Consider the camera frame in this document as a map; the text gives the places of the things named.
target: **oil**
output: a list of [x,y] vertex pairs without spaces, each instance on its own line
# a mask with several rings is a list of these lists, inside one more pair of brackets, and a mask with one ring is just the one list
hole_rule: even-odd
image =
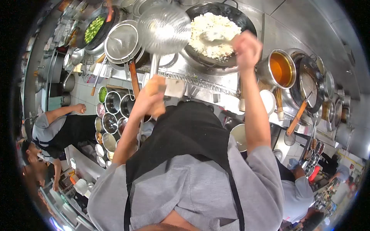
[[271,54],[270,69],[272,76],[280,86],[287,87],[291,84],[292,68],[283,54],[279,52]]

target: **black wok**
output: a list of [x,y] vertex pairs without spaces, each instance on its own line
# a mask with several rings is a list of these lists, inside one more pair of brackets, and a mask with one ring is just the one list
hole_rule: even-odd
[[[238,3],[234,0],[231,0],[236,3],[236,8],[230,5],[225,4],[227,0],[222,3],[202,3],[197,4],[193,7],[190,7],[186,13],[189,15],[191,20],[194,20],[195,17],[211,12],[214,15],[221,15],[223,17],[228,17],[228,19],[234,22],[238,27],[241,27],[241,31],[249,30],[257,37],[256,28],[254,27],[252,21],[240,10],[238,10]],[[214,58],[209,58],[204,56],[194,50],[189,44],[185,46],[186,53],[196,60],[197,62],[208,66],[216,68],[226,68],[226,67],[235,67],[236,66],[236,55],[232,53],[225,60],[219,60]]]
[[301,105],[303,100],[302,93],[301,93],[301,83],[300,83],[300,71],[301,66],[306,66],[305,72],[309,74],[309,76],[313,79],[316,83],[316,90],[317,90],[317,97],[316,103],[313,107],[309,104],[306,106],[306,110],[312,114],[319,111],[323,101],[324,101],[324,80],[323,76],[320,73],[319,67],[317,66],[316,62],[306,54],[299,53],[297,55],[292,56],[293,62],[296,66],[296,82],[294,85],[289,89],[290,94],[297,105]]
[[[85,32],[87,30],[87,28],[89,27],[89,25],[97,18],[97,17],[103,17],[105,18],[105,21],[103,23],[103,25],[100,27],[99,31],[97,32],[97,34],[94,36],[94,38],[90,41],[90,43],[86,44],[85,43]],[[91,15],[89,18],[87,18],[83,23],[82,25],[80,26],[80,30],[78,31],[78,34],[77,34],[77,40],[76,40],[76,45],[78,48],[80,49],[83,49],[85,48],[87,45],[90,47],[90,48],[94,48],[96,47],[97,45],[99,45],[102,41],[101,41],[101,38],[104,37],[103,39],[105,39],[105,36],[106,36],[106,31],[109,32],[111,26],[112,26],[112,23],[113,23],[113,18],[114,18],[114,11],[112,13],[112,17],[111,17],[111,20],[109,22],[107,22],[107,19],[108,19],[108,8],[107,7],[104,7],[104,6],[101,6],[99,7],[98,9],[96,9]]]

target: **hand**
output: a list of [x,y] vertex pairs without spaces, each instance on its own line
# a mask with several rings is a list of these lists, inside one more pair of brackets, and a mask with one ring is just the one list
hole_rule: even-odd
[[86,106],[83,103],[76,104],[74,105],[74,111],[83,114],[86,111]]
[[58,186],[59,186],[59,182],[54,181],[53,190],[56,191],[56,192],[58,192],[59,191]]
[[232,42],[239,71],[253,70],[254,72],[254,67],[261,56],[263,44],[249,31],[236,35]]
[[138,97],[135,99],[134,107],[132,108],[130,117],[142,118],[144,117],[152,105],[156,102],[163,101],[164,93],[160,92],[152,96],[148,96],[145,88],[143,88]]
[[294,174],[294,177],[296,178],[296,180],[302,176],[305,176],[305,171],[303,170],[303,168],[301,166],[297,166],[294,170],[293,170],[293,174]]

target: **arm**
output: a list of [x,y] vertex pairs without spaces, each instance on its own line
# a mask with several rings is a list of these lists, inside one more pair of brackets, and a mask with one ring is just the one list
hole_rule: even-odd
[[53,189],[54,191],[59,191],[58,186],[60,180],[60,171],[62,170],[62,163],[60,162],[59,159],[55,159],[53,161],[53,165],[55,171]]
[[121,139],[117,144],[112,163],[116,163],[117,166],[125,164],[128,158],[135,153],[136,150],[133,150],[133,148],[135,147],[136,136],[139,132],[140,120],[149,112],[155,103],[163,101],[163,96],[163,93],[149,96],[145,88],[140,91],[139,96],[135,100],[126,127],[123,130]]
[[245,136],[247,147],[252,151],[258,146],[271,146],[270,124],[257,86],[255,65],[262,50],[262,43],[248,32],[234,38],[234,50],[245,99]]
[[52,111],[45,112],[45,115],[47,117],[48,123],[51,124],[54,122],[54,120],[72,111],[83,114],[86,111],[86,106],[82,103],[79,103],[73,106],[61,107]]

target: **fist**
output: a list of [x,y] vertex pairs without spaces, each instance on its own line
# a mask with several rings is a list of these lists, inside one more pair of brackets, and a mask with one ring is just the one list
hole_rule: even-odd
[[74,111],[83,114],[86,111],[86,106],[83,103],[76,104]]
[[249,31],[244,31],[232,39],[233,48],[236,52],[236,62],[239,70],[253,69],[259,61],[262,51],[262,43]]

